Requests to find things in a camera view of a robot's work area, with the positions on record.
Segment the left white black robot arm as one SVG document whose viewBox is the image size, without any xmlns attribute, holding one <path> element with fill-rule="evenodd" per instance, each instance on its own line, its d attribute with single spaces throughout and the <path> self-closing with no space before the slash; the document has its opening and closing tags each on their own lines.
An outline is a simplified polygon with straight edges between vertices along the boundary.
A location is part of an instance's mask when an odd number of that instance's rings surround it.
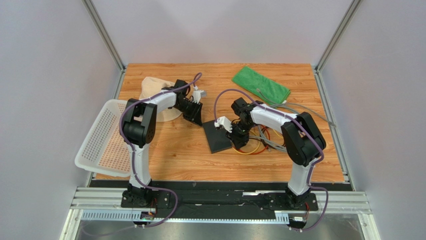
<svg viewBox="0 0 426 240">
<path fill-rule="evenodd" d="M 130 180 L 122 194 L 122 206 L 149 207 L 154 202 L 155 187 L 149 173 L 149 148 L 154 139 L 158 113 L 175 108 L 183 118 L 202 126 L 201 98 L 204 90 L 194 82 L 178 79 L 173 86 L 163 87 L 153 96 L 140 100 L 129 99 L 119 120 L 119 132 L 130 152 Z"/>
</svg>

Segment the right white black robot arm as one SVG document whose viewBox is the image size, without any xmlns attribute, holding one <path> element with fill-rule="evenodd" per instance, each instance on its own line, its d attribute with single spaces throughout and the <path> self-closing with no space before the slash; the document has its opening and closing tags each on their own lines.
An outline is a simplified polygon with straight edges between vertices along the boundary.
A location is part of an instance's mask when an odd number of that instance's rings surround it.
<svg viewBox="0 0 426 240">
<path fill-rule="evenodd" d="M 290 209 L 304 206 L 311 192 L 311 178 L 315 164 L 324 158 L 326 141 L 312 116 L 307 112 L 286 113 L 262 104 L 259 101 L 247 103 L 239 98 L 231 105 L 238 116 L 232 122 L 222 116 L 215 120 L 216 128 L 224 128 L 226 137 L 235 149 L 244 147 L 249 140 L 249 131 L 258 125 L 280 131 L 285 149 L 292 160 L 290 180 L 285 188 L 283 204 Z"/>
</svg>

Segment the black network switch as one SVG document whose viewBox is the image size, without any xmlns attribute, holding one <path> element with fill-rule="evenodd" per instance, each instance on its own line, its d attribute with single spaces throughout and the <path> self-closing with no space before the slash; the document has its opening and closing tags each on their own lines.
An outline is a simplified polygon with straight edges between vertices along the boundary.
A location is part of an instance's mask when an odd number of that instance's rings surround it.
<svg viewBox="0 0 426 240">
<path fill-rule="evenodd" d="M 214 120 L 202 124 L 211 154 L 219 153 L 232 148 L 231 141 L 226 137 L 227 131 L 223 128 L 217 129 Z"/>
</svg>

